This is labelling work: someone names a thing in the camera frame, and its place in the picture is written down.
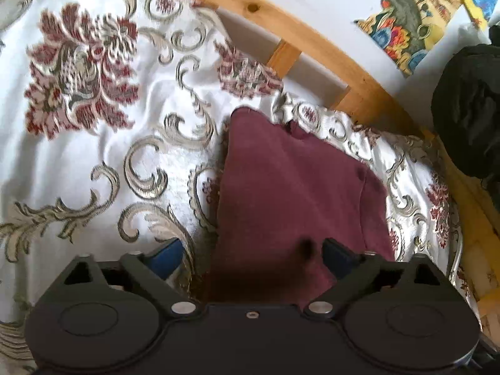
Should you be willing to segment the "maroon small garment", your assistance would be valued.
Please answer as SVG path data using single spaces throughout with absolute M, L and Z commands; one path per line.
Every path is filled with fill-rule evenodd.
M 231 115 L 207 301 L 304 307 L 335 282 L 321 257 L 327 238 L 393 260 L 386 198 L 365 164 L 296 122 L 273 124 L 240 107 Z

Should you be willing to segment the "floral white bedspread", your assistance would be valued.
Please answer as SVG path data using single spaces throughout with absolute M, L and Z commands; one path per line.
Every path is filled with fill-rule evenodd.
M 463 237 L 425 143 L 288 93 L 197 0 L 1 0 L 1 371 L 36 369 L 25 319 L 77 255 L 177 237 L 171 279 L 196 295 L 218 238 L 230 117 L 253 108 L 332 145 L 385 187 L 399 261 L 422 252 L 471 299 Z

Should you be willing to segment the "black hanging garment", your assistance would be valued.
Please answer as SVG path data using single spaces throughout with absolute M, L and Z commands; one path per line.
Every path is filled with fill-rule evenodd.
M 486 182 L 499 204 L 499 25 L 489 44 L 462 48 L 447 63 L 431 99 L 435 130 L 454 165 Z

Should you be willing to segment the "orange yellow floral poster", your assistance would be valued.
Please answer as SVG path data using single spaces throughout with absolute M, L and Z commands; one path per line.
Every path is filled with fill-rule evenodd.
M 409 77 L 443 38 L 460 5 L 460 0 L 381 0 L 380 12 L 354 23 Z

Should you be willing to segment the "wooden bed frame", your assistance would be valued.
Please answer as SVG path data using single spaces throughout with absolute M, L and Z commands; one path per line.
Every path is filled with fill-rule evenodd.
M 485 330 L 499 336 L 499 212 L 485 184 L 458 170 L 444 144 L 416 124 L 390 94 L 335 43 L 301 19 L 269 0 L 202 0 L 211 8 L 223 8 L 279 37 L 267 64 L 280 77 L 287 75 L 301 54 L 306 54 L 345 82 L 347 88 L 331 108 L 349 114 L 364 125 L 397 134 L 424 136 L 442 155 L 449 191 L 457 202 L 463 227 L 463 267 L 473 283 Z

